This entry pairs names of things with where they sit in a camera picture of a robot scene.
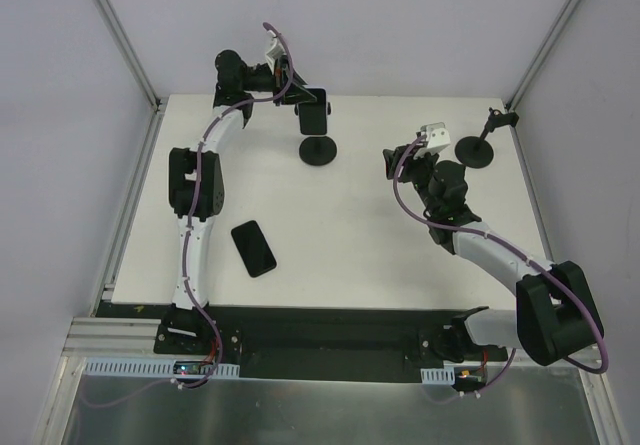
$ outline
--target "black phone holder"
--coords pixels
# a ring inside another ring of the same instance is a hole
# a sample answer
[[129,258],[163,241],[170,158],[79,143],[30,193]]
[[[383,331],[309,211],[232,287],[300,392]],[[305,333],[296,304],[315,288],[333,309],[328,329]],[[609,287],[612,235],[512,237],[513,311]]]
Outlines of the black phone holder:
[[456,144],[456,157],[463,165],[484,168],[493,161],[493,147],[487,142],[487,135],[496,128],[511,125],[515,128],[520,117],[516,112],[502,113],[489,109],[489,118],[479,137],[465,137]]
[[311,135],[300,144],[298,153],[308,165],[322,166],[333,161],[338,154],[336,142],[327,136],[327,117],[331,115],[331,104],[323,88],[307,88],[315,97],[313,102],[299,103],[294,113],[300,122],[300,133]]

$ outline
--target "smartphone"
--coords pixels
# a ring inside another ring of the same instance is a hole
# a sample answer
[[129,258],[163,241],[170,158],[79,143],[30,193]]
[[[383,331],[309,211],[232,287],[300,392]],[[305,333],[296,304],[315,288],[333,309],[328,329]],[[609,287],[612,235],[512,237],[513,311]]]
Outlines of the smartphone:
[[231,230],[231,237],[249,276],[256,278],[276,268],[276,258],[255,220]]

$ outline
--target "aluminum frame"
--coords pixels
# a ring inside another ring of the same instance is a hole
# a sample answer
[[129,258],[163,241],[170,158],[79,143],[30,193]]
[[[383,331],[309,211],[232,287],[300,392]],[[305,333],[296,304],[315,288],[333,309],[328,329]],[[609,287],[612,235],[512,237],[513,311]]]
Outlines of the aluminum frame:
[[[144,184],[144,178],[149,166],[164,114],[166,101],[160,100],[150,83],[140,60],[131,45],[122,24],[109,0],[94,0],[105,25],[111,32],[123,59],[134,75],[138,85],[154,109],[153,117],[140,150],[136,169],[130,180],[125,203],[119,215],[116,232],[111,241],[108,258],[101,274],[98,291],[94,300],[93,312],[102,299],[110,299],[113,293],[113,283],[117,276],[120,261],[126,247],[136,206]],[[526,95],[530,84],[538,71],[546,62],[550,51],[561,37],[574,16],[582,0],[567,0],[545,36],[541,46],[520,80],[516,90],[506,103],[507,109],[514,109]],[[513,133],[514,144],[518,153],[522,172],[529,191],[532,206],[536,216],[540,236],[545,253],[551,258],[549,240],[541,219],[535,189],[522,152],[517,132]],[[65,429],[71,419],[73,401],[77,392],[82,371],[87,357],[97,356],[129,356],[149,358],[153,354],[153,344],[158,320],[122,320],[104,318],[76,318],[73,320],[65,346],[60,358],[54,382],[51,386],[43,415],[36,429],[35,442],[44,444],[61,443]],[[597,352],[585,350],[578,354],[578,359],[585,361],[597,360]],[[514,360],[514,367],[537,366],[524,352],[518,352]],[[558,363],[553,366],[568,366]],[[615,402],[610,393],[606,376],[593,376],[585,372],[580,374],[591,416],[596,426],[598,438],[606,445],[629,443],[622,427]]]

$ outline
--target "metal floor panel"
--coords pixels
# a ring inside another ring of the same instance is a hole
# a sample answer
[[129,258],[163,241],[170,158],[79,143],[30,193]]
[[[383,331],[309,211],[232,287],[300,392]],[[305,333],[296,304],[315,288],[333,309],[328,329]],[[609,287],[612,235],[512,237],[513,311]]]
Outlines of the metal floor panel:
[[[80,386],[85,397],[100,403],[146,383],[148,379],[85,376]],[[434,387],[403,384],[233,380],[212,381],[193,391],[160,384],[107,409],[78,408],[76,400],[63,443],[598,443],[574,369],[512,368],[480,399],[449,405],[434,404],[425,396],[427,390],[436,398]]]

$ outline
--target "white wall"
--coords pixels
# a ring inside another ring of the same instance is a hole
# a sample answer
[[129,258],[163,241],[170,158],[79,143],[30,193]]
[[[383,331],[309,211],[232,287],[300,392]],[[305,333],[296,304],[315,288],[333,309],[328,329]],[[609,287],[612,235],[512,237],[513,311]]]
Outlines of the white wall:
[[161,96],[211,92],[224,48],[263,61],[268,20],[331,93],[506,99],[565,0],[111,1]]
[[518,111],[551,248],[587,273],[640,443],[640,0],[586,0]]
[[92,0],[0,0],[0,441],[87,313],[150,109]]

